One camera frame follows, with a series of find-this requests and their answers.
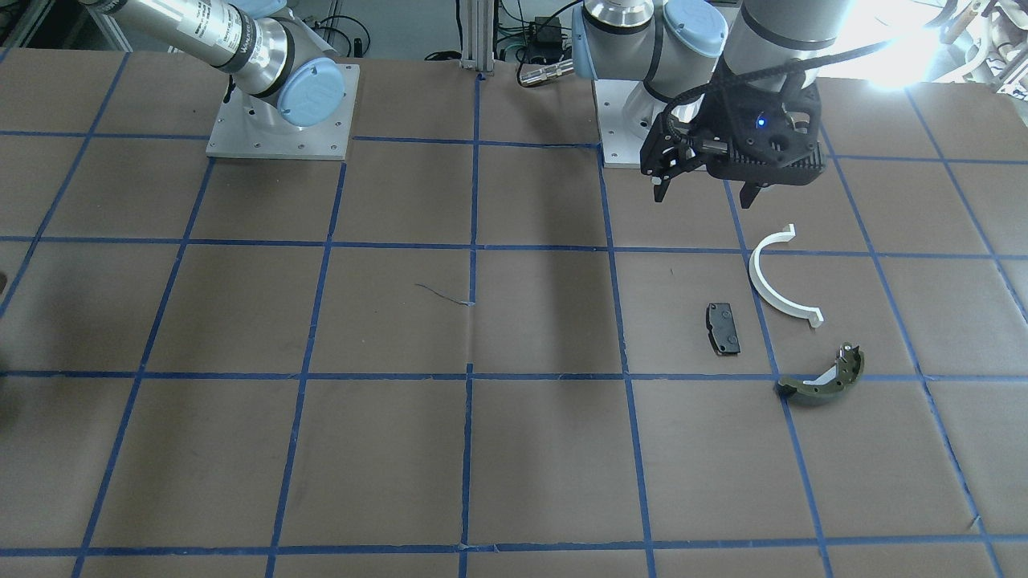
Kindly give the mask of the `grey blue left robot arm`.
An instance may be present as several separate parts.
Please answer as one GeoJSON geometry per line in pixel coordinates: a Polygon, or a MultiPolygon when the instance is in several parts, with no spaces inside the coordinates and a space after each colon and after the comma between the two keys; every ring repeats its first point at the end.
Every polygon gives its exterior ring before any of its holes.
{"type": "Polygon", "coordinates": [[[726,19],[708,1],[580,1],[573,65],[591,80],[632,81],[625,116],[642,138],[638,167],[655,201],[705,169],[738,181],[749,208],[775,185],[825,172],[818,134],[819,56],[849,1],[742,1],[726,19]]]}

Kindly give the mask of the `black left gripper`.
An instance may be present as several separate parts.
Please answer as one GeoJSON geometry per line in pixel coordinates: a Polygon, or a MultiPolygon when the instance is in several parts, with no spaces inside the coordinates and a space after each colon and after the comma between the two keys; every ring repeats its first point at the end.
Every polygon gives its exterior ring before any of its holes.
{"type": "Polygon", "coordinates": [[[640,172],[662,202],[680,174],[705,167],[715,178],[744,182],[741,209],[771,185],[807,185],[825,172],[818,132],[822,103],[815,82],[786,77],[779,92],[741,77],[715,77],[669,99],[640,148],[640,172]]]}

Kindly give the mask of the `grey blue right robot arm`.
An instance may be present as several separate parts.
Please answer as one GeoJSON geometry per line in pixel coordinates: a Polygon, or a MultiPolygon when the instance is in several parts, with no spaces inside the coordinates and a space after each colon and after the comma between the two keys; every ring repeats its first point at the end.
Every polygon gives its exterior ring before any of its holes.
{"type": "Polygon", "coordinates": [[[337,51],[286,1],[84,1],[231,77],[294,127],[327,120],[345,98],[337,51]]]}

